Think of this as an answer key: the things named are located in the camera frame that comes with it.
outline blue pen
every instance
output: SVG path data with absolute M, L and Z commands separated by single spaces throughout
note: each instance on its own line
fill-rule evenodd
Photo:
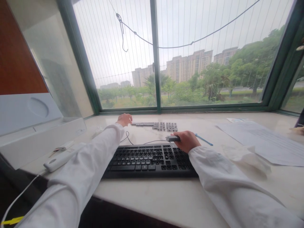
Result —
M 205 141 L 206 143 L 208 143 L 210 146 L 213 146 L 212 143 L 208 142 L 207 140 L 203 139 L 202 137 L 200 137 L 198 134 L 195 134 L 196 137 L 200 138 L 201 140 Z

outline white sleeve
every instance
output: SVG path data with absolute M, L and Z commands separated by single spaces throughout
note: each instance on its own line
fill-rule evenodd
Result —
M 230 227 L 304 227 L 304 221 L 224 156 L 200 146 L 189 157 L 204 190 Z
M 76 228 L 112 159 L 124 128 L 114 124 L 75 154 L 48 182 L 48 189 L 16 227 Z

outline cord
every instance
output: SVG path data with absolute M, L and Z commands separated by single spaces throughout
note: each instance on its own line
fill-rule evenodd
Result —
M 5 212 L 5 214 L 4 214 L 4 216 L 3 216 L 3 219 L 2 219 L 2 221 L 1 221 L 1 228 L 4 228 L 4 224 L 3 224 L 3 222 L 5 221 L 5 219 L 6 219 L 6 216 L 7 216 L 7 214 L 8 214 L 8 212 L 9 212 L 9 210 L 10 210 L 10 208 L 13 206 L 13 204 L 17 201 L 17 199 L 19 199 L 19 197 L 25 192 L 25 190 L 27 190 L 27 188 L 34 182 L 34 180 L 36 180 L 37 179 L 37 177 L 39 177 L 39 176 L 41 176 L 40 174 L 38 174 L 27 186 L 26 186 L 26 188 L 19 194 L 19 196 L 17 196 L 17 198 L 10 204 L 10 206 L 6 209 L 6 212 Z
M 170 143 L 170 142 L 168 142 L 167 140 L 154 140 L 154 141 L 151 141 L 151 142 L 146 142 L 146 143 L 144 143 L 144 144 L 148 144 L 148 143 L 152 143 L 152 142 L 157 142 L 157 141 L 165 141 L 165 142 L 167 142 L 167 143 Z
M 129 140 L 129 142 L 131 143 L 131 141 L 129 139 L 129 135 L 130 135 L 130 133 L 128 131 L 126 131 L 126 136 L 127 137 L 125 137 L 122 141 L 124 141 L 127 138 Z
M 252 7 L 253 7 L 255 4 L 257 4 L 259 1 L 260 1 L 260 0 L 257 0 L 255 3 L 253 3 L 249 8 L 247 8 L 244 12 L 242 12 L 239 16 L 237 16 L 236 18 L 234 18 L 232 21 L 228 22 L 228 23 L 225 24 L 223 27 L 219 28 L 218 30 L 216 30 L 216 31 L 214 31 L 214 32 L 212 32 L 212 33 L 210 33 L 210 34 L 208 34 L 207 36 L 204 36 L 203 38 L 200 38 L 200 39 L 198 39 L 198 40 L 196 40 L 196 41 L 192 41 L 190 44 L 185 44 L 185 45 L 176 46 L 176 47 L 158 47 L 158 48 L 162 48 L 162 49 L 182 48 L 182 47 L 190 46 L 190 45 L 192 45 L 192 44 L 194 44 L 194 43 L 196 43 L 196 42 L 198 42 L 198 41 L 201 41 L 201 40 L 203 40 L 203 39 L 205 39 L 205 38 L 207 38 L 207 37 L 213 35 L 214 33 L 218 32 L 219 30 L 225 28 L 226 26 L 228 26 L 228 25 L 231 24 L 232 22 L 234 22 L 236 19 L 238 19 L 240 16 L 242 16 L 244 13 L 246 13 L 250 8 L 252 8 Z M 137 32 L 133 31 L 128 25 L 126 25 L 126 24 L 122 21 L 121 16 L 120 16 L 118 13 L 116 13 L 116 17 L 117 17 L 117 19 L 118 19 L 118 21 L 119 21 L 119 23 L 120 23 L 120 29 L 121 29 L 121 31 L 122 31 L 122 35 L 123 35 L 123 28 L 122 28 L 122 25 L 125 25 L 129 30 L 131 30 L 131 31 L 132 31 L 135 35 L 137 35 L 140 39 L 142 39 L 143 41 L 147 42 L 148 44 L 153 45 L 153 44 L 150 43 L 149 41 L 147 41 L 147 40 L 145 40 L 144 38 L 140 37 L 140 36 L 137 34 Z

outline sky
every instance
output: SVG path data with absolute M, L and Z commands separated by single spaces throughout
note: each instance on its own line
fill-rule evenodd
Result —
M 257 0 L 156 0 L 159 47 L 176 47 L 198 40 L 232 21 Z M 160 70 L 174 56 L 263 40 L 287 21 L 293 0 L 260 0 L 236 21 L 191 46 L 159 49 Z M 73 5 L 96 87 L 129 80 L 132 71 L 154 62 L 153 46 L 123 26 L 122 21 L 152 43 L 149 0 L 80 0 Z

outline keyboard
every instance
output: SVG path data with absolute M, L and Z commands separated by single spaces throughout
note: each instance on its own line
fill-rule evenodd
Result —
M 119 146 L 103 179 L 198 177 L 188 154 L 174 143 Z

